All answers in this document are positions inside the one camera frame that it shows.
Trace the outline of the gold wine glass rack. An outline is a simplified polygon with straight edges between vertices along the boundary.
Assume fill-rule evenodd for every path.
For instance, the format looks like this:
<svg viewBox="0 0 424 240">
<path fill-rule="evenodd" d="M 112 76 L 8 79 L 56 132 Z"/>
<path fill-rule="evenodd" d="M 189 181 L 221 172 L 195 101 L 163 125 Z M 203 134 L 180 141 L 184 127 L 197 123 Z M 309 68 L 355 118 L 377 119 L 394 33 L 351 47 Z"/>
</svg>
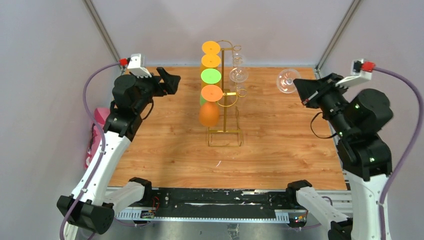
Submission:
<svg viewBox="0 0 424 240">
<path fill-rule="evenodd" d="M 240 53 L 241 45 L 229 40 L 217 40 L 221 47 L 221 89 L 223 97 L 217 102 L 222 108 L 219 125 L 207 128 L 207 145 L 209 147 L 241 147 L 244 143 L 243 131 L 240 127 L 240 110 L 242 99 L 248 95 L 245 82 L 235 83 L 230 80 L 229 73 L 233 69 L 232 57 Z"/>
</svg>

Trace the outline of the far yellow plastic glass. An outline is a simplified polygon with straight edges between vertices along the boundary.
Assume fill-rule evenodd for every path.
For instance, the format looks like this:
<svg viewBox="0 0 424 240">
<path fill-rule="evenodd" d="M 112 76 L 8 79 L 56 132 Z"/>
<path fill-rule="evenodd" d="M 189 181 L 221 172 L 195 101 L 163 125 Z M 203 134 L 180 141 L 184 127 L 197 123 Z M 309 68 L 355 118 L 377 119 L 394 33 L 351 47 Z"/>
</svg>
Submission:
<svg viewBox="0 0 424 240">
<path fill-rule="evenodd" d="M 201 49 L 205 55 L 217 55 L 221 51 L 221 46 L 216 41 L 209 40 L 202 44 Z"/>
</svg>

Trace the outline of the green plastic glass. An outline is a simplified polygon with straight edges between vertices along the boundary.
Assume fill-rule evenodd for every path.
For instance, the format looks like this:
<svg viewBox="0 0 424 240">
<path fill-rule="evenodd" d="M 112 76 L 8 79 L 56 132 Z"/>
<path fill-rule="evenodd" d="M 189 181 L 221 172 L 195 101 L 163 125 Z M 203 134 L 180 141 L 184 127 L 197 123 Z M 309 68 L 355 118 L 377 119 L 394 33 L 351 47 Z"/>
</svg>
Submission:
<svg viewBox="0 0 424 240">
<path fill-rule="evenodd" d="M 206 68 L 201 74 L 200 106 L 206 102 L 217 102 L 223 97 L 222 74 L 215 68 Z"/>
</svg>

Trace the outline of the yellow plastic glass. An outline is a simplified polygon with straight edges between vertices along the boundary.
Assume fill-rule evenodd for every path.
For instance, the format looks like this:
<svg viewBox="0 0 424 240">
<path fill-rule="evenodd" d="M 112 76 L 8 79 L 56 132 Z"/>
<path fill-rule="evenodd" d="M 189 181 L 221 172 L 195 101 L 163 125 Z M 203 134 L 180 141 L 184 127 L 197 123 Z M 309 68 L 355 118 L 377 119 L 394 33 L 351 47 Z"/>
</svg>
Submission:
<svg viewBox="0 0 424 240">
<path fill-rule="evenodd" d="M 217 55 L 221 51 L 221 46 L 216 41 L 209 40 L 202 44 L 201 49 L 205 55 Z"/>
<path fill-rule="evenodd" d="M 205 69 L 215 69 L 221 64 L 221 58 L 217 54 L 205 54 L 201 58 L 200 71 Z"/>
</svg>

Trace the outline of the clear wine glass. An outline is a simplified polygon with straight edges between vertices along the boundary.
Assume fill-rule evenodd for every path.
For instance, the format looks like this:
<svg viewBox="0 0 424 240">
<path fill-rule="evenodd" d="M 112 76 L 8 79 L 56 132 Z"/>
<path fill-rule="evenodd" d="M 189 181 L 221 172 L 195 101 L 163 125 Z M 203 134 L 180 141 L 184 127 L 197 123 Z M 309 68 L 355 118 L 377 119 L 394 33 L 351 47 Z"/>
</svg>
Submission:
<svg viewBox="0 0 424 240">
<path fill-rule="evenodd" d="M 294 84 L 295 79 L 300 79 L 300 73 L 293 69 L 287 68 L 282 70 L 276 78 L 276 86 L 278 90 L 284 94 L 291 94 L 297 91 Z"/>
<path fill-rule="evenodd" d="M 232 57 L 233 69 L 229 72 L 229 78 L 235 83 L 243 83 L 248 77 L 248 70 L 245 68 L 247 58 L 241 53 L 234 53 Z"/>
</svg>

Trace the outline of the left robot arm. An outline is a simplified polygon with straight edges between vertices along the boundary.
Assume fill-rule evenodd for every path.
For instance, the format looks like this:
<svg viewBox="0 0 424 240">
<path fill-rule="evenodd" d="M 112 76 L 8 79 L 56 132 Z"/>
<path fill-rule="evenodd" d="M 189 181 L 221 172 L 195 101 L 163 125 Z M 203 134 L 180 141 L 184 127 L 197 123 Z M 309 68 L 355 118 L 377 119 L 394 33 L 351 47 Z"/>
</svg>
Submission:
<svg viewBox="0 0 424 240">
<path fill-rule="evenodd" d="M 88 230 L 93 235 L 104 234 L 112 225 L 116 214 L 138 203 L 142 207 L 153 201 L 152 183 L 139 177 L 113 193 L 106 190 L 115 168 L 132 143 L 143 118 L 141 113 L 154 97 L 174 95 L 181 76 L 156 68 L 157 75 L 123 74 L 114 81 L 110 112 L 101 126 L 94 115 L 90 117 L 99 130 L 100 142 L 85 174 L 68 196 L 59 197 L 56 206 L 64 222 Z"/>
</svg>

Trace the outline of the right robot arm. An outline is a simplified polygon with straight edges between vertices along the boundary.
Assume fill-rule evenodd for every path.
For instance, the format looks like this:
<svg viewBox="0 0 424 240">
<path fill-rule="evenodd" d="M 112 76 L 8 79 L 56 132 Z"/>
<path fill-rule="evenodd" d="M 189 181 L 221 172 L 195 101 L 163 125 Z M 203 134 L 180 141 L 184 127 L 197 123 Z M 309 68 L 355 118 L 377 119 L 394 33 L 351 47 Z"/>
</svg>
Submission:
<svg viewBox="0 0 424 240">
<path fill-rule="evenodd" d="M 335 73 L 317 80 L 297 78 L 293 84 L 302 104 L 320 109 L 339 138 L 336 149 L 350 184 L 353 216 L 326 202 L 306 180 L 288 184 L 286 204 L 310 212 L 330 240 L 388 239 L 380 197 L 392 173 L 392 153 L 379 131 L 393 118 L 389 99 L 379 90 L 366 88 L 347 101 L 347 87 Z"/>
</svg>

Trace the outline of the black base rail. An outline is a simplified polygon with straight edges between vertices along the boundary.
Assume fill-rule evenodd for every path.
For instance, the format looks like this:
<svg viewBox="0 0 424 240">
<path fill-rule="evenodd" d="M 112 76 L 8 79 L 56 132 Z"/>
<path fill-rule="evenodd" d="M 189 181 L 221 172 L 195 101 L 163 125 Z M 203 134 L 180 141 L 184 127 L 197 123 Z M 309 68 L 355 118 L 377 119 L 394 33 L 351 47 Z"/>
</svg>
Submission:
<svg viewBox="0 0 424 240">
<path fill-rule="evenodd" d="M 148 203 L 132 203 L 116 219 L 146 222 L 271 223 L 304 226 L 309 212 L 284 190 L 154 188 Z"/>
</svg>

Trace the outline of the pink object beside table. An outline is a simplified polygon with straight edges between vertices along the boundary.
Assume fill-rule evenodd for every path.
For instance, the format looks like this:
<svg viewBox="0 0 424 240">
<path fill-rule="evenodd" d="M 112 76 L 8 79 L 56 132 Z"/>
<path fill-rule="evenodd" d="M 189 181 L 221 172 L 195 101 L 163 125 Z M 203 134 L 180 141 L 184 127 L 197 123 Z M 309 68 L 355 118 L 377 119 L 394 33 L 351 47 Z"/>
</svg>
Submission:
<svg viewBox="0 0 424 240">
<path fill-rule="evenodd" d="M 99 107 L 94 110 L 94 119 L 97 121 L 97 123 L 100 125 L 101 128 L 104 127 L 106 123 L 106 119 L 110 114 L 110 109 L 106 107 Z M 101 142 L 101 131 L 97 129 L 94 122 L 92 122 L 91 129 L 90 129 L 90 139 L 87 146 L 87 152 L 86 152 L 86 159 L 84 163 L 84 168 L 87 169 L 90 165 L 90 163 L 93 160 L 93 157 L 95 153 L 97 152 L 97 149 L 99 148 L 100 142 Z"/>
</svg>

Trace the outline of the orange plastic glass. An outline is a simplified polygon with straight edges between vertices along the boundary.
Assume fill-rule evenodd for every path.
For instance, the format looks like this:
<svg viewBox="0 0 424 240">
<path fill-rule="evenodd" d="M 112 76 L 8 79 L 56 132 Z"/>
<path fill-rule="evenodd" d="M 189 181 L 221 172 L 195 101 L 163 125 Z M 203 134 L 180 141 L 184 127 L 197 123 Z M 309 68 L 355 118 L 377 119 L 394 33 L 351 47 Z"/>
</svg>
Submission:
<svg viewBox="0 0 424 240">
<path fill-rule="evenodd" d="M 216 85 L 206 85 L 200 92 L 203 104 L 199 110 L 199 121 L 205 127 L 215 126 L 220 117 L 220 108 L 217 104 L 223 97 L 223 91 Z"/>
</svg>

